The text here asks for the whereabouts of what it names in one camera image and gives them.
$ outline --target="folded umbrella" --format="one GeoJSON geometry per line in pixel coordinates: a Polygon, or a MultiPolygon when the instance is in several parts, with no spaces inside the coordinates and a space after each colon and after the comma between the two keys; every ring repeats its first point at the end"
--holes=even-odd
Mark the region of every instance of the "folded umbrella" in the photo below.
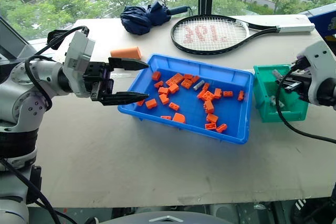
{"type": "Polygon", "coordinates": [[[158,1],[148,5],[147,9],[137,6],[126,6],[120,15],[121,23],[125,29],[132,34],[146,34],[152,26],[161,26],[170,20],[171,15],[184,13],[188,6],[179,6],[168,9],[158,1]]]}

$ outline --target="table surface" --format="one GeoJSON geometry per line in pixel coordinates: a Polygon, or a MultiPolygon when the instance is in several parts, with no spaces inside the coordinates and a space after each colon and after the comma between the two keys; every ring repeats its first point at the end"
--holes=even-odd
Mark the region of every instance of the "table surface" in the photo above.
{"type": "MultiPolygon", "coordinates": [[[[303,15],[244,16],[256,24],[307,23],[303,15]]],[[[127,33],[119,19],[82,19],[96,41],[91,61],[105,61],[109,51],[138,46],[146,61],[161,53],[237,69],[291,63],[308,45],[310,34],[275,34],[216,56],[177,49],[170,29],[177,19],[150,33],[127,33]]],[[[71,37],[56,52],[63,60],[71,37]]],[[[134,73],[114,75],[114,92],[129,88],[134,73]]],[[[290,131],[283,123],[262,123],[255,101],[245,145],[178,130],[121,114],[73,94],[53,99],[39,130],[37,165],[43,167],[42,190],[55,207],[134,207],[272,201],[330,196],[336,181],[336,146],[290,131]]],[[[295,127],[334,137],[336,112],[309,106],[295,127]]]]}

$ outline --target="orange brick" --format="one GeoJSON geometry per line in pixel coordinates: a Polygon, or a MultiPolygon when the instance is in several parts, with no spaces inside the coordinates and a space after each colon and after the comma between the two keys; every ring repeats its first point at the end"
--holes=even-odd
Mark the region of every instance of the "orange brick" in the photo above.
{"type": "Polygon", "coordinates": [[[139,102],[137,102],[137,105],[142,106],[144,102],[145,102],[145,100],[139,101],[139,102]]]}
{"type": "Polygon", "coordinates": [[[185,73],[183,78],[184,78],[184,79],[189,79],[189,80],[191,80],[193,77],[194,77],[194,76],[193,76],[192,74],[185,73]]]}
{"type": "Polygon", "coordinates": [[[158,72],[158,71],[156,71],[156,72],[153,73],[153,75],[152,75],[152,79],[153,79],[154,81],[158,81],[159,78],[160,78],[160,76],[161,76],[161,73],[158,72]]]}
{"type": "Polygon", "coordinates": [[[158,104],[156,102],[156,99],[152,99],[152,100],[149,100],[149,101],[146,101],[146,106],[147,108],[150,110],[154,107],[156,107],[158,104]]]}
{"type": "Polygon", "coordinates": [[[169,89],[169,93],[174,94],[180,89],[180,87],[176,83],[173,83],[168,89],[169,89]]]}
{"type": "Polygon", "coordinates": [[[215,130],[216,124],[215,123],[207,123],[204,125],[207,130],[215,130]]]}
{"type": "Polygon", "coordinates": [[[244,92],[243,90],[240,90],[239,95],[238,95],[238,101],[242,101],[244,99],[244,92]]]}
{"type": "Polygon", "coordinates": [[[203,104],[203,108],[205,109],[205,113],[212,114],[215,112],[215,108],[211,101],[205,101],[203,104]]]}
{"type": "Polygon", "coordinates": [[[206,116],[206,121],[207,121],[207,122],[217,123],[217,120],[218,120],[218,116],[216,116],[216,115],[208,114],[208,115],[206,116]]]}
{"type": "Polygon", "coordinates": [[[172,119],[172,117],[170,115],[162,115],[160,117],[163,118],[163,119],[167,119],[167,120],[171,120],[172,119]]]}
{"type": "Polygon", "coordinates": [[[205,83],[204,84],[204,86],[202,87],[202,90],[205,90],[205,91],[207,91],[208,90],[208,88],[209,88],[209,86],[210,86],[210,83],[205,83]]]}
{"type": "Polygon", "coordinates": [[[202,90],[198,95],[197,95],[197,98],[201,98],[202,97],[202,95],[204,95],[204,93],[205,93],[206,91],[205,90],[202,90]]]}
{"type": "Polygon", "coordinates": [[[199,80],[199,76],[194,76],[192,79],[191,79],[191,81],[193,82],[193,83],[195,83],[196,81],[198,81],[199,80]]]}
{"type": "Polygon", "coordinates": [[[178,109],[180,108],[180,106],[178,106],[177,104],[171,102],[171,103],[169,104],[169,108],[171,108],[171,109],[173,109],[173,110],[175,110],[175,111],[178,111],[178,109]]]}
{"type": "Polygon", "coordinates": [[[161,100],[161,102],[162,102],[163,105],[169,103],[169,98],[167,97],[167,95],[165,95],[165,94],[160,94],[160,95],[159,95],[159,98],[160,98],[160,100],[161,100]]]}
{"type": "Polygon", "coordinates": [[[166,81],[166,84],[170,87],[171,85],[175,84],[175,82],[172,81],[172,79],[169,79],[168,81],[166,81]]]}
{"type": "Polygon", "coordinates": [[[183,81],[183,75],[181,75],[180,73],[177,73],[176,75],[174,75],[172,78],[170,78],[173,82],[175,82],[176,84],[179,84],[181,81],[183,81]]]}
{"type": "Polygon", "coordinates": [[[233,97],[232,91],[223,91],[223,97],[233,97]]]}
{"type": "Polygon", "coordinates": [[[175,115],[173,117],[173,121],[180,122],[180,123],[185,123],[185,117],[182,114],[175,113],[175,115]]]}
{"type": "Polygon", "coordinates": [[[182,83],[181,83],[181,86],[186,88],[186,89],[189,89],[192,84],[193,84],[193,82],[191,80],[184,79],[184,81],[182,81],[182,83]]]}
{"type": "Polygon", "coordinates": [[[206,91],[204,95],[202,95],[201,99],[203,101],[212,101],[214,99],[214,94],[212,94],[210,91],[206,91]]]}
{"type": "Polygon", "coordinates": [[[217,131],[218,133],[221,133],[221,132],[225,131],[226,129],[227,129],[227,125],[226,125],[225,123],[223,123],[221,126],[219,126],[219,127],[216,129],[216,131],[217,131]]]}
{"type": "Polygon", "coordinates": [[[156,87],[157,89],[159,88],[159,87],[162,87],[163,86],[163,81],[159,81],[159,82],[157,82],[156,84],[154,84],[154,87],[156,87]]]}
{"type": "Polygon", "coordinates": [[[219,99],[219,98],[221,98],[221,97],[222,97],[222,90],[216,88],[216,89],[215,89],[215,93],[214,93],[214,98],[219,99]]]}
{"type": "Polygon", "coordinates": [[[169,89],[164,88],[164,87],[160,87],[159,90],[158,90],[158,93],[168,95],[169,94],[169,89]]]}

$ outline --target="racket handle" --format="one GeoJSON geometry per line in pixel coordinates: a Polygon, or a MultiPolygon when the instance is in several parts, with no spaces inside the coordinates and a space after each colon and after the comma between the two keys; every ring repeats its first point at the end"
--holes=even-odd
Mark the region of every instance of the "racket handle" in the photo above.
{"type": "Polygon", "coordinates": [[[301,31],[313,31],[315,25],[313,23],[309,24],[297,24],[297,25],[280,25],[277,26],[278,33],[297,33],[301,31]]]}
{"type": "Polygon", "coordinates": [[[179,13],[185,13],[188,11],[188,6],[186,5],[182,5],[182,6],[178,6],[175,8],[171,8],[167,10],[167,14],[168,15],[175,15],[175,14],[179,14],[179,13]]]}

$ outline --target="racket strings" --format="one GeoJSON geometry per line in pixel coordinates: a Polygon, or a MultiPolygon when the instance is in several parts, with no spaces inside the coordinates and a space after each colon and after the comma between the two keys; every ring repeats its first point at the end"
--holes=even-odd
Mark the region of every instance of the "racket strings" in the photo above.
{"type": "Polygon", "coordinates": [[[242,24],[217,17],[189,19],[175,27],[175,41],[181,46],[200,51],[221,50],[247,37],[242,24]]]}

